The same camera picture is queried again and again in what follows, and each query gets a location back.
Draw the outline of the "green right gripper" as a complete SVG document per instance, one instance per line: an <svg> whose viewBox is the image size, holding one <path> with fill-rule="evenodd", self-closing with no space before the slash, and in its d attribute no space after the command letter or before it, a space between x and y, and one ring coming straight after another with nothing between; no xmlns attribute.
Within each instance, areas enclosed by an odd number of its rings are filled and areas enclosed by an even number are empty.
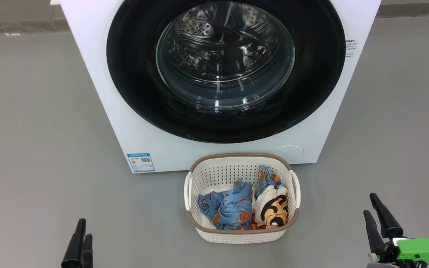
<svg viewBox="0 0 429 268"><path fill-rule="evenodd" d="M370 193L376 210L380 233L369 210L364 210L370 263L368 268L429 268L429 238L404 238L404 230L376 193Z"/></svg>

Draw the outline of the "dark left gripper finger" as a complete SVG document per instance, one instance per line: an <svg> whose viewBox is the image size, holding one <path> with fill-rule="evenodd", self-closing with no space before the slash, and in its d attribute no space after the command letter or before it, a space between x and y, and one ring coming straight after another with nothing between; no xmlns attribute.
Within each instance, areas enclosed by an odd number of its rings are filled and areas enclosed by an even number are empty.
<svg viewBox="0 0 429 268"><path fill-rule="evenodd" d="M61 262L62 268L82 268L82 244L85 239L86 220L78 220L77 227L73 233L67 250Z"/></svg>
<svg viewBox="0 0 429 268"><path fill-rule="evenodd" d="M93 236L87 234L82 243L82 267L93 268Z"/></svg>

